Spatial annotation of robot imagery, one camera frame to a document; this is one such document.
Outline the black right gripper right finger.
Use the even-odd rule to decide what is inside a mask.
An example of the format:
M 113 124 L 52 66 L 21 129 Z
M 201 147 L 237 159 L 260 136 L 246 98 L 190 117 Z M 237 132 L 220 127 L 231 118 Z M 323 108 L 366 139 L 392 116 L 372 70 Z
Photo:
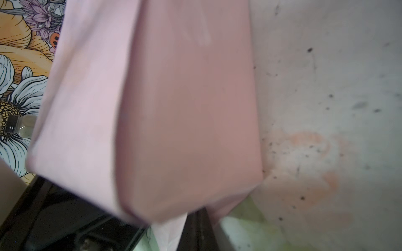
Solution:
M 197 250 L 219 251 L 215 233 L 205 208 L 197 212 Z

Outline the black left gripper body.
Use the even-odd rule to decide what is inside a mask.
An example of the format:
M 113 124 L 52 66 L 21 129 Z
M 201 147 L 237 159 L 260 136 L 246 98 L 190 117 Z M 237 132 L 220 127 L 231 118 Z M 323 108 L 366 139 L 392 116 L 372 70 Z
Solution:
M 145 233 L 36 177 L 1 225 L 1 250 L 132 251 Z

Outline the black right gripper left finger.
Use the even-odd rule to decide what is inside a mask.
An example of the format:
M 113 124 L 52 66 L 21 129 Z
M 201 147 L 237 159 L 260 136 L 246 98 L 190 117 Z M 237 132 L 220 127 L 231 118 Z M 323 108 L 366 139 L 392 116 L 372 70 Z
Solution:
M 187 216 L 177 251 L 196 251 L 196 250 L 197 250 L 197 212 L 194 212 Z

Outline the purple and pink wrapping paper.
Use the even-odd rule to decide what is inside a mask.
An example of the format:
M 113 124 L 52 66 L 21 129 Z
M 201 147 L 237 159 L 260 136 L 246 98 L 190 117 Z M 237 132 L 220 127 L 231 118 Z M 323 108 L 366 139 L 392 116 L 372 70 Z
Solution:
M 247 1 L 67 1 L 27 169 L 175 251 L 262 182 Z

